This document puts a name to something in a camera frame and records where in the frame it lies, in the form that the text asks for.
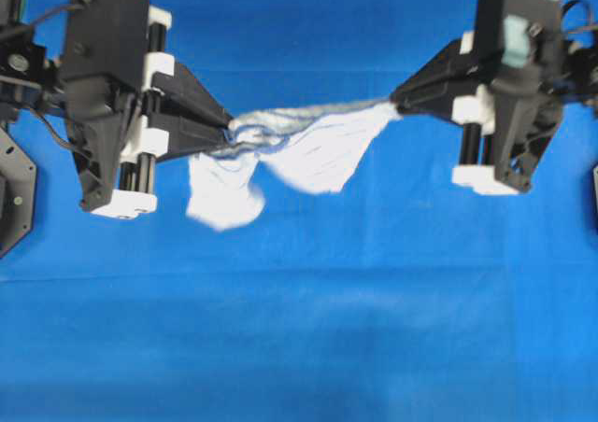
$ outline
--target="crumpled fabric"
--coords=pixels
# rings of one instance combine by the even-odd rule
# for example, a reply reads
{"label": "crumpled fabric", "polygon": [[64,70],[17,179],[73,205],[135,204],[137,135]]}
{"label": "crumpled fabric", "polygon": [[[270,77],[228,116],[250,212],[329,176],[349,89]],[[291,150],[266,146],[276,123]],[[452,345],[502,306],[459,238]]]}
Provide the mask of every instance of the crumpled fabric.
{"label": "crumpled fabric", "polygon": [[391,120],[388,100],[255,111],[229,125],[228,148],[190,159],[187,215],[216,231],[250,224],[266,204],[251,183],[259,162],[296,190],[339,193]]}

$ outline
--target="robotic arm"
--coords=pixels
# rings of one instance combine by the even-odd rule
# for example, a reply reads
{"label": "robotic arm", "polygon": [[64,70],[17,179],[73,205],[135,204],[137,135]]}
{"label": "robotic arm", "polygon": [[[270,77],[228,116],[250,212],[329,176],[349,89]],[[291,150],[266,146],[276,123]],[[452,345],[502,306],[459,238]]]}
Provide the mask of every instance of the robotic arm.
{"label": "robotic arm", "polygon": [[[0,0],[0,257],[31,231],[36,167],[8,135],[28,109],[73,152],[80,206],[130,219],[156,210],[156,162],[226,144],[232,117],[165,53],[170,13],[149,0],[70,0],[63,56],[46,59],[21,0]],[[44,115],[64,118],[68,140]]]}
{"label": "robotic arm", "polygon": [[479,0],[475,31],[392,94],[404,115],[463,127],[454,183],[485,195],[528,192],[564,106],[598,103],[598,46],[567,39],[598,27],[564,32],[563,14],[581,1],[561,2]]}
{"label": "robotic arm", "polygon": [[[565,32],[562,17],[578,4],[587,6],[589,25]],[[81,208],[112,218],[156,209],[156,162],[229,144],[232,116],[165,52],[168,12],[149,0],[70,0],[51,13],[61,10],[68,11],[64,54],[50,61],[33,42],[37,21],[21,23],[21,0],[0,0],[0,257],[33,224],[36,166],[8,135],[22,109],[73,152]],[[570,38],[583,32],[594,34],[589,48]],[[474,31],[448,44],[391,100],[404,116],[463,127],[453,182],[515,195],[532,188],[564,107],[598,109],[597,97],[598,26],[588,4],[478,0]],[[44,115],[64,118],[67,141]]]}

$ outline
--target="blue fabric surface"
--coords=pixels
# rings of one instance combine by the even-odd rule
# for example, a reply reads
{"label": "blue fabric surface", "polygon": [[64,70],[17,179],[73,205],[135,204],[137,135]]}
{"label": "blue fabric surface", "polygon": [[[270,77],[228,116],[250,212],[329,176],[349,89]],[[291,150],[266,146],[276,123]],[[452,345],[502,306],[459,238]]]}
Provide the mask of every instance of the blue fabric surface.
{"label": "blue fabric surface", "polygon": [[[175,15],[168,49],[235,114],[387,95],[476,10],[152,2]],[[37,40],[56,55],[63,30]],[[260,170],[264,214],[216,234],[184,215],[185,160],[159,167],[155,215],[81,213],[70,156],[23,116],[41,175],[36,230],[0,263],[0,420],[596,420],[597,129],[568,108],[534,191],[492,199],[450,184],[458,129],[410,118],[340,195]]]}

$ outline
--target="wire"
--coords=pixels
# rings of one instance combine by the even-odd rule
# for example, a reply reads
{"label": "wire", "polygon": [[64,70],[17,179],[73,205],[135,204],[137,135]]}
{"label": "wire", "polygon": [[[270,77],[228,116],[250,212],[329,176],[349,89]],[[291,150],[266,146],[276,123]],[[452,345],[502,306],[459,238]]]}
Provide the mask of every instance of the wire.
{"label": "wire", "polygon": [[572,0],[570,2],[567,2],[563,7],[562,7],[562,16],[565,17],[566,14],[573,9],[574,7],[576,7],[577,5],[582,5],[584,8],[586,8],[586,15],[587,15],[587,24],[586,25],[582,25],[580,27],[576,27],[573,28],[571,30],[567,30],[565,32],[562,32],[564,35],[581,35],[583,33],[589,33],[589,32],[598,32],[598,23],[595,22],[594,20],[594,12],[593,9],[591,7],[591,3],[588,2],[587,0]]}
{"label": "wire", "polygon": [[591,3],[587,0],[572,0],[567,2],[562,7],[562,16],[565,17],[569,11],[571,11],[577,5],[582,5],[586,8],[586,16],[588,17],[588,25],[592,25],[594,23],[594,11],[591,7]]}
{"label": "wire", "polygon": [[13,37],[16,37],[19,35],[25,35],[27,33],[30,33],[32,31],[34,31],[35,28],[40,23],[45,22],[48,19],[53,18],[57,14],[60,14],[64,11],[74,11],[74,10],[83,9],[83,8],[85,8],[85,6],[83,6],[81,4],[64,4],[64,5],[60,5],[58,7],[54,7],[51,10],[44,13],[43,15],[41,15],[39,18],[35,19],[31,23],[28,23],[26,25],[22,25],[19,27],[13,27],[13,28],[10,28],[10,29],[0,33],[0,42],[4,42],[8,39],[12,39]]}
{"label": "wire", "polygon": [[44,117],[43,114],[41,114],[39,111],[37,111],[36,109],[33,109],[30,106],[27,106],[26,109],[28,109],[34,116],[36,116],[46,126],[46,128],[50,132],[52,139],[54,139],[54,142],[56,142],[60,147],[67,149],[69,151],[72,151],[73,153],[77,153],[78,155],[83,156],[85,159],[89,160],[89,156],[82,149],[80,149],[79,147],[76,147],[73,144],[62,139],[62,137],[59,136],[58,133],[56,133],[56,130],[54,130],[54,127],[51,125],[51,123],[48,121],[48,119],[46,119]]}
{"label": "wire", "polygon": [[596,31],[598,31],[598,23],[593,23],[591,25],[582,25],[581,27],[576,27],[571,30],[567,30],[564,33],[566,35],[581,35],[582,33],[596,32]]}

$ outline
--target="mounting plate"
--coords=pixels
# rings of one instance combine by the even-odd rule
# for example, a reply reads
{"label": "mounting plate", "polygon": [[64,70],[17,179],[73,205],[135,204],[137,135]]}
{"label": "mounting plate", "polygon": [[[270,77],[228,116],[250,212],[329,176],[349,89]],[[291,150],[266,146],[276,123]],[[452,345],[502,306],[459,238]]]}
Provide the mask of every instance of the mounting plate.
{"label": "mounting plate", "polygon": [[0,176],[6,181],[0,217],[0,259],[33,227],[37,167],[0,129]]}

